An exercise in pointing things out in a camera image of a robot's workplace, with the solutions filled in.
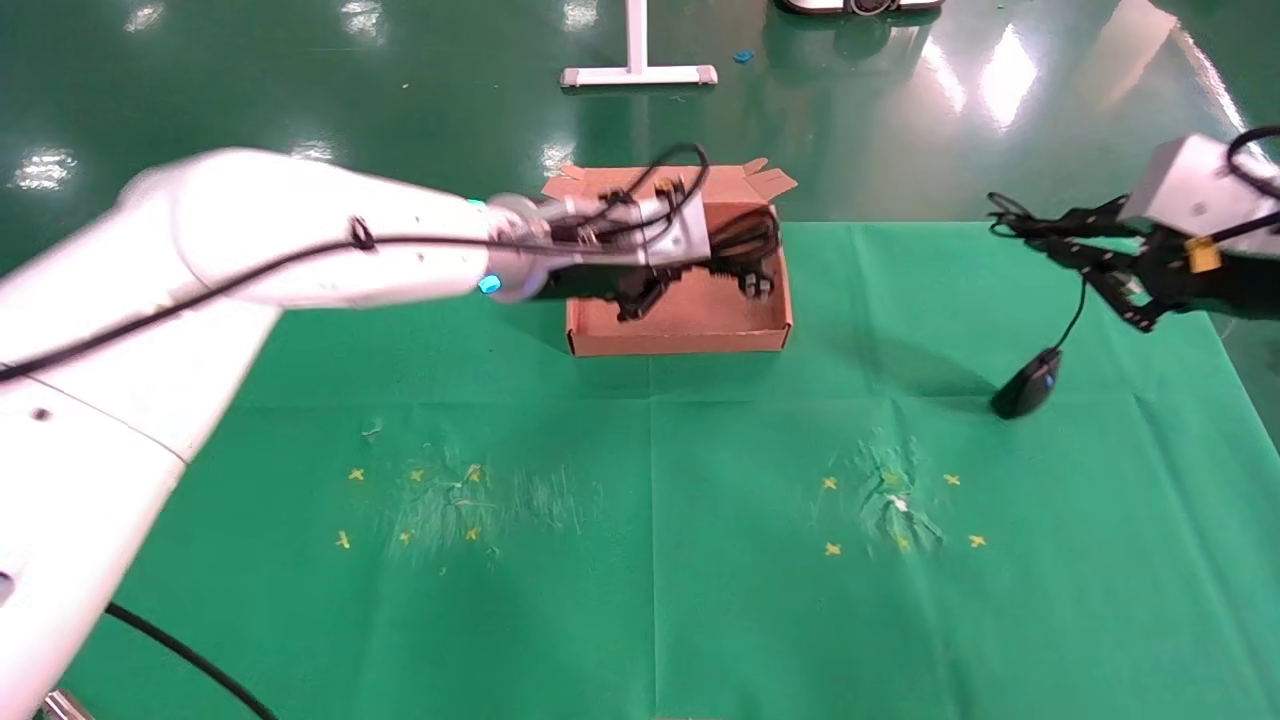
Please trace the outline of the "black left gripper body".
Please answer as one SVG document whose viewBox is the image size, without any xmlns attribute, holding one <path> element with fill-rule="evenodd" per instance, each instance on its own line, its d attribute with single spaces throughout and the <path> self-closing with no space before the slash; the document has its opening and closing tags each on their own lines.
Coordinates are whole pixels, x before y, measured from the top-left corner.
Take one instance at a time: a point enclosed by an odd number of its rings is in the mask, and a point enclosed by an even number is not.
<svg viewBox="0 0 1280 720">
<path fill-rule="evenodd" d="M 701 260 L 652 264 L 643 258 L 552 258 L 545 260 L 545 299 L 660 297 Z"/>
</svg>

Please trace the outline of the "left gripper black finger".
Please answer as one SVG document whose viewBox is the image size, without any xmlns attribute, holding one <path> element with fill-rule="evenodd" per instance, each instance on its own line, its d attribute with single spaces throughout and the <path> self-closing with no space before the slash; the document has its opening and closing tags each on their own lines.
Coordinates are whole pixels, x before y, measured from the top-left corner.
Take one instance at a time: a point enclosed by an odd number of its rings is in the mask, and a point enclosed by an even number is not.
<svg viewBox="0 0 1280 720">
<path fill-rule="evenodd" d="M 739 291 L 746 293 L 746 272 L 741 268 L 714 263 L 649 268 L 640 272 L 639 275 L 625 279 L 614 292 L 618 322 L 636 322 L 643 319 L 672 284 L 680 282 L 685 274 L 695 269 L 704 270 L 713 277 L 733 278 L 737 282 Z"/>
</svg>

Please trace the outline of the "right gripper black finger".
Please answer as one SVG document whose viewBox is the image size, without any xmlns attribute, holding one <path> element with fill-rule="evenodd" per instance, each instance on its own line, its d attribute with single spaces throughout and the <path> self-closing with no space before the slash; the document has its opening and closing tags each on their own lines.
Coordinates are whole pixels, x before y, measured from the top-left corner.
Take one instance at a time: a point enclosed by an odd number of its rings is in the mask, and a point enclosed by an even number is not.
<svg viewBox="0 0 1280 720">
<path fill-rule="evenodd" d="M 1055 219 L 1034 217 L 1019 206 L 1010 217 L 1010 232 L 1021 240 L 1138 238 L 1143 231 L 1120 219 L 1128 199 L 1112 199 L 1093 208 L 1073 208 Z"/>
<path fill-rule="evenodd" d="M 1112 311 L 1142 333 L 1152 332 L 1166 313 L 1160 301 L 1151 300 L 1142 305 L 1132 301 L 1128 286 L 1137 278 L 1138 254 L 1076 240 L 1046 240 L 1039 243 L 1039 250 L 1053 263 L 1079 274 Z"/>
</svg>

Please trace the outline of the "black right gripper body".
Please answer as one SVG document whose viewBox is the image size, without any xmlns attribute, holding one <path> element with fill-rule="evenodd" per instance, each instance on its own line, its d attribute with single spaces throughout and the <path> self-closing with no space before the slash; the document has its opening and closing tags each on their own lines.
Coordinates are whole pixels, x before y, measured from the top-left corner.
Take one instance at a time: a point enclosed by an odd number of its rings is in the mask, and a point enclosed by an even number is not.
<svg viewBox="0 0 1280 720">
<path fill-rule="evenodd" d="M 1140 254 L 1140 283 L 1148 296 L 1178 313 L 1207 311 L 1249 320 L 1279 319 L 1277 256 L 1220 252 L 1221 266 L 1194 273 L 1185 236 L 1155 232 Z"/>
</svg>

